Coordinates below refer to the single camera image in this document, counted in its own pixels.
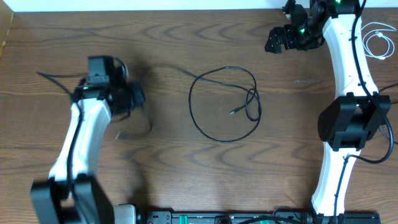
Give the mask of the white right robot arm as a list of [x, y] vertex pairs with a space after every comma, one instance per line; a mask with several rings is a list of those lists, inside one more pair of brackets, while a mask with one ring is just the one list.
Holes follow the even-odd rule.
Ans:
[[269, 32], [266, 52], [312, 50], [327, 44], [335, 76], [335, 99], [318, 117], [323, 161], [311, 209], [278, 223], [379, 223], [375, 212], [348, 212], [345, 194], [361, 150], [390, 124], [391, 100], [375, 85], [361, 43], [364, 1], [311, 1], [309, 9], [288, 0], [289, 23]]

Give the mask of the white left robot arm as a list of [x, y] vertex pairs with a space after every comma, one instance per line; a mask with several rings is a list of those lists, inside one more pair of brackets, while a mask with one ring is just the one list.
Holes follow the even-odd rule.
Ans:
[[137, 223], [131, 204], [113, 205], [97, 180], [106, 128], [144, 105], [139, 82], [119, 58], [88, 57], [88, 75], [68, 93], [71, 120], [62, 150], [47, 180], [33, 182], [30, 196], [40, 223]]

